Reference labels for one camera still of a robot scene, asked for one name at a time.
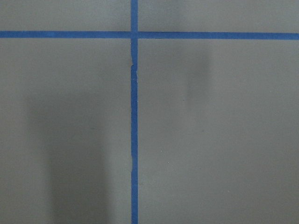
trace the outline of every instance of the vertical blue tape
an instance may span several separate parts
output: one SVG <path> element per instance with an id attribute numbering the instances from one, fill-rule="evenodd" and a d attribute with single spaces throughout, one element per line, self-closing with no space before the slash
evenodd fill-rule
<path id="1" fill-rule="evenodd" d="M 131 221 L 138 224 L 138 0 L 131 0 Z"/>

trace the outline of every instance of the gray surface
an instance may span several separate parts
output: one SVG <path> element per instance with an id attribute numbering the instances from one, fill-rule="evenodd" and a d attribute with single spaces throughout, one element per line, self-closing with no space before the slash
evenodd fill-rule
<path id="1" fill-rule="evenodd" d="M 0 30 L 130 30 L 130 0 L 2 0 Z"/>
<path id="2" fill-rule="evenodd" d="M 139 0 L 141 31 L 299 32 L 295 0 Z"/>
<path id="3" fill-rule="evenodd" d="M 130 223 L 129 40 L 0 40 L 0 223 Z"/>
<path id="4" fill-rule="evenodd" d="M 297 223 L 298 42 L 139 48 L 140 223 Z"/>

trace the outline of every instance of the blue tape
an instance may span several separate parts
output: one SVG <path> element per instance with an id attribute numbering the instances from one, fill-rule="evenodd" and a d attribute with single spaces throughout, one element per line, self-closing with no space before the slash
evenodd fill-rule
<path id="1" fill-rule="evenodd" d="M 139 39 L 247 39 L 299 40 L 295 33 L 236 33 L 236 32 L 138 32 Z"/>
<path id="2" fill-rule="evenodd" d="M 138 39 L 245 39 L 299 40 L 296 33 L 236 32 L 138 32 L 135 11 L 131 16 L 132 31 L 0 31 L 0 38 L 138 38 Z"/>
<path id="3" fill-rule="evenodd" d="M 0 38 L 131 38 L 129 31 L 0 31 Z"/>
<path id="4" fill-rule="evenodd" d="M 131 222 L 138 224 L 138 0 L 131 0 Z"/>

